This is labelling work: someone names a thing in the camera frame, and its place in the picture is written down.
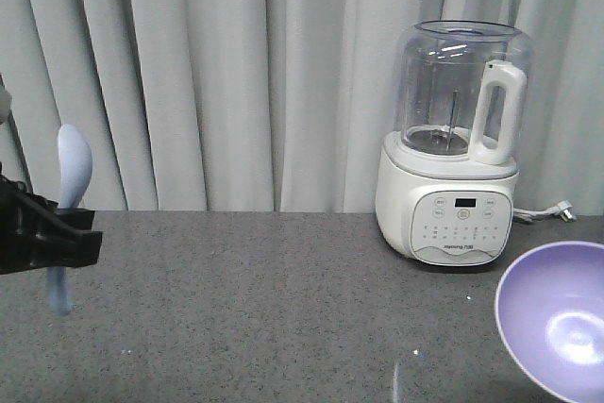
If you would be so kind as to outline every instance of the black clamp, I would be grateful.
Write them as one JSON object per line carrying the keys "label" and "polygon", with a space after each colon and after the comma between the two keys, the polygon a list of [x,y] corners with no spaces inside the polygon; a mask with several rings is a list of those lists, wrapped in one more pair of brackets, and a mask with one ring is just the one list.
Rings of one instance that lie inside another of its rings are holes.
{"label": "black clamp", "polygon": [[1,172],[0,162],[0,274],[98,262],[103,233],[92,231],[94,211],[59,209]]}

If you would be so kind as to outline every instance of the digital display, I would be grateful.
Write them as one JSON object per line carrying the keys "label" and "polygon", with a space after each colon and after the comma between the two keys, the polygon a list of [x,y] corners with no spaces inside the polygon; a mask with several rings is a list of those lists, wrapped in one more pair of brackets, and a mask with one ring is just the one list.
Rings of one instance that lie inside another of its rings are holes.
{"label": "digital display", "polygon": [[476,198],[456,198],[455,207],[456,208],[475,208],[476,207]]}

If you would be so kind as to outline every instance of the gray countertop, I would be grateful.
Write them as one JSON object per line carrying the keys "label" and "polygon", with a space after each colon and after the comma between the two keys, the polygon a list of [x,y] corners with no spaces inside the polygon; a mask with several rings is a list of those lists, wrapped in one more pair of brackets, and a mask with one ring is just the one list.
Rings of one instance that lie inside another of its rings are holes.
{"label": "gray countertop", "polygon": [[2,402],[548,402],[501,343],[504,269],[601,217],[514,224],[482,268],[404,259],[371,214],[100,212],[96,266],[0,277]]}

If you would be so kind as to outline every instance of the bowl rim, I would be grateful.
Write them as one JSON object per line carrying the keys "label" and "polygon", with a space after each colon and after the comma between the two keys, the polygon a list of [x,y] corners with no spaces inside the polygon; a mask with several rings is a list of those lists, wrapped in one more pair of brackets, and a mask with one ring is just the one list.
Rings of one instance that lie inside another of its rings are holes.
{"label": "bowl rim", "polygon": [[557,398],[559,398],[562,401],[565,401],[567,403],[581,403],[577,400],[572,400],[572,399],[568,398],[567,396],[560,395],[556,391],[548,388],[539,379],[537,379],[529,370],[527,370],[525,368],[525,366],[522,364],[522,362],[520,360],[518,360],[518,358],[516,357],[516,355],[513,353],[512,349],[510,348],[510,344],[508,344],[508,340],[506,339],[506,336],[503,333],[503,329],[501,328],[501,320],[499,318],[499,309],[498,308],[499,308],[499,297],[501,296],[501,289],[502,289],[503,284],[504,284],[505,280],[507,279],[508,275],[512,271],[512,269],[515,268],[516,265],[520,261],[525,260],[526,258],[530,257],[531,255],[538,254],[538,253],[542,252],[544,249],[548,249],[550,247],[559,246],[559,245],[587,245],[587,246],[599,249],[602,253],[604,253],[604,244],[603,243],[594,243],[594,242],[590,242],[590,241],[556,241],[554,243],[541,244],[541,245],[538,245],[538,246],[533,247],[532,249],[528,250],[527,252],[522,254],[520,257],[516,258],[508,266],[508,268],[505,270],[505,272],[499,279],[499,283],[497,284],[497,290],[495,292],[495,301],[494,301],[495,322],[497,324],[497,330],[499,331],[499,337],[501,338],[501,341],[503,342],[506,349],[508,350],[508,353],[510,353],[510,356],[512,356],[512,359],[514,360],[514,362],[516,362],[516,365],[518,365],[520,367],[520,369],[525,373],[525,375],[527,377],[530,378],[531,381],[533,381],[539,387],[541,387],[545,391],[549,392],[550,394],[556,396]]}

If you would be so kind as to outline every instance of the brand logo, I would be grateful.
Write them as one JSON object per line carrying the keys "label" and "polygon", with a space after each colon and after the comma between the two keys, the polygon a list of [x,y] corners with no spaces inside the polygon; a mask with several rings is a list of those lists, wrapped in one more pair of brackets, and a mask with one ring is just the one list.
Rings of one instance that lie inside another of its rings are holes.
{"label": "brand logo", "polygon": [[460,244],[445,244],[443,246],[444,249],[458,249],[458,250],[472,250],[474,249],[474,245],[473,244],[466,244],[466,245],[460,245]]}

